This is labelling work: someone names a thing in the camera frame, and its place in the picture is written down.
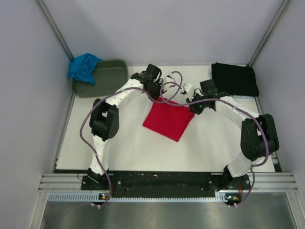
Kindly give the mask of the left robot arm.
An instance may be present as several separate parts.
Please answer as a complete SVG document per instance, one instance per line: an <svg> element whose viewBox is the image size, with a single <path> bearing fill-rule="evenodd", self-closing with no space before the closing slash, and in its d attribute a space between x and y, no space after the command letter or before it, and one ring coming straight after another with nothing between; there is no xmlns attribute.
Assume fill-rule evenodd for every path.
<svg viewBox="0 0 305 229"><path fill-rule="evenodd" d="M93 135L93 156L88 177L97 189L103 189L108 184L105 171L109 168L104 155L104 148L107 141L114 138L119 131L119 108L126 106L131 100L147 92L152 99L160 96L160 89L163 83L162 71L155 65L149 64L145 71L135 73L118 91L117 94L100 102L96 99L95 107L91 113L89 127Z"/></svg>

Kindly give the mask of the red t shirt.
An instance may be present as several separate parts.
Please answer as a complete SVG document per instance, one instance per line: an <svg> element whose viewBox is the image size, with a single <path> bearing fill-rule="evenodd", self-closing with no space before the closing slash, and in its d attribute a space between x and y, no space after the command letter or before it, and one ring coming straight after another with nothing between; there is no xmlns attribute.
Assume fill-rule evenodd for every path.
<svg viewBox="0 0 305 229"><path fill-rule="evenodd" d="M164 103L159 97L153 103L143 127L179 142L195 114L191 113L188 107L176 106L177 103L174 101L170 103L173 105Z"/></svg>

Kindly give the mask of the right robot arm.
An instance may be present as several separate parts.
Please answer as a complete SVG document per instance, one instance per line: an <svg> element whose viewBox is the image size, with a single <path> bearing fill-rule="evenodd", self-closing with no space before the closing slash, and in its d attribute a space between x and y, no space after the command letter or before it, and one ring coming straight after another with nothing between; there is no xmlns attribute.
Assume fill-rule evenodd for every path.
<svg viewBox="0 0 305 229"><path fill-rule="evenodd" d="M256 160L262 158L265 163L269 155L279 149L274 118L270 114L249 111L227 92L219 92L212 79L201 82L200 86L197 93L193 85L183 85L190 112L199 115L206 108L213 109L241 130L241 152L224 167L221 179L211 182L211 188L215 191L237 188L248 171L257 165Z"/></svg>

